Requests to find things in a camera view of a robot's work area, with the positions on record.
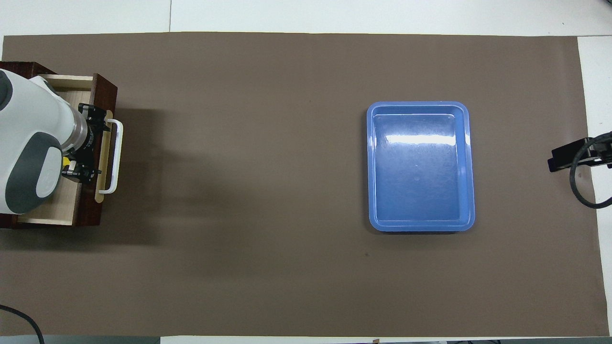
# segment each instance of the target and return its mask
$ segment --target wooden drawer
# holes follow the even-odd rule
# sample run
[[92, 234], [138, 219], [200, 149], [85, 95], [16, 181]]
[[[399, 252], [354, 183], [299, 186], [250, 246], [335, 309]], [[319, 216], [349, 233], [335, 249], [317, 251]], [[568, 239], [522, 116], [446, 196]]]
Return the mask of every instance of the wooden drawer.
[[[78, 108], [79, 103], [88, 103], [115, 111], [117, 87], [99, 74], [93, 76], [58, 75], [36, 62], [0, 62], [0, 68], [15, 72], [25, 78], [36, 75], [44, 77], [57, 93]], [[0, 228], [36, 228], [56, 226], [94, 226], [100, 224], [106, 171], [112, 166], [107, 161], [110, 133], [98, 137], [95, 142], [95, 168], [103, 173], [90, 184], [80, 184], [60, 178], [54, 194], [41, 206], [23, 215], [0, 214]]]

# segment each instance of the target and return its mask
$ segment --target white table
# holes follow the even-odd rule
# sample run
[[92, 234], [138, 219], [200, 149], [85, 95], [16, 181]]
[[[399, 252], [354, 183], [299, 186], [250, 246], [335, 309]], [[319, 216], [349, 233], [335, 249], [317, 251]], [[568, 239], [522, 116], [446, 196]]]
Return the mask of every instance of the white table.
[[[579, 36], [589, 135], [612, 130], [612, 5], [604, 0], [2, 0], [0, 8], [0, 42], [7, 35], [179, 31]], [[592, 175], [597, 201], [610, 197], [612, 170], [594, 168]], [[597, 223], [612, 327], [612, 207], [597, 211]], [[162, 342], [354, 343], [374, 338], [170, 337]], [[385, 338], [416, 340], [433, 338]]]

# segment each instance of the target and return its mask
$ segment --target blue tray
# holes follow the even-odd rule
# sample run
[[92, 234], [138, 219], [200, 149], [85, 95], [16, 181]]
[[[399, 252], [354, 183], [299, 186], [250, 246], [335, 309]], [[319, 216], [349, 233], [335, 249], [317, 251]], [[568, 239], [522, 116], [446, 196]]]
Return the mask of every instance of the blue tray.
[[472, 227], [468, 109], [458, 102], [378, 102], [368, 109], [370, 222], [384, 232]]

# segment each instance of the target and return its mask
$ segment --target brown tabletop covering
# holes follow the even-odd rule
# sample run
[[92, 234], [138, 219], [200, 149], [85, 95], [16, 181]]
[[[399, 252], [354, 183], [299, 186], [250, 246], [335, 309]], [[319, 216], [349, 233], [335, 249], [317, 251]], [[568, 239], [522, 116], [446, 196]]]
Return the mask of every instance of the brown tabletop covering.
[[[125, 125], [102, 225], [0, 231], [0, 302], [47, 334], [608, 335], [595, 211], [546, 164], [586, 136], [575, 37], [9, 36], [3, 60], [100, 73]], [[469, 231], [371, 227], [380, 100], [468, 107]]]

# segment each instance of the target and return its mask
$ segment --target white handle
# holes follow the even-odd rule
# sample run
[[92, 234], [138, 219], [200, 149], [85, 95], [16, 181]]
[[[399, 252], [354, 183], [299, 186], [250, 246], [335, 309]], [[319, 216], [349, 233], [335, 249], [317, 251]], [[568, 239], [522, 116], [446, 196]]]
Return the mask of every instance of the white handle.
[[121, 143], [123, 142], [123, 123], [116, 119], [107, 119], [107, 123], [115, 123], [117, 134], [115, 136], [115, 150], [113, 154], [113, 171], [111, 172], [111, 185], [106, 190], [100, 190], [102, 194], [109, 194], [117, 190], [119, 179], [119, 161], [121, 161]]

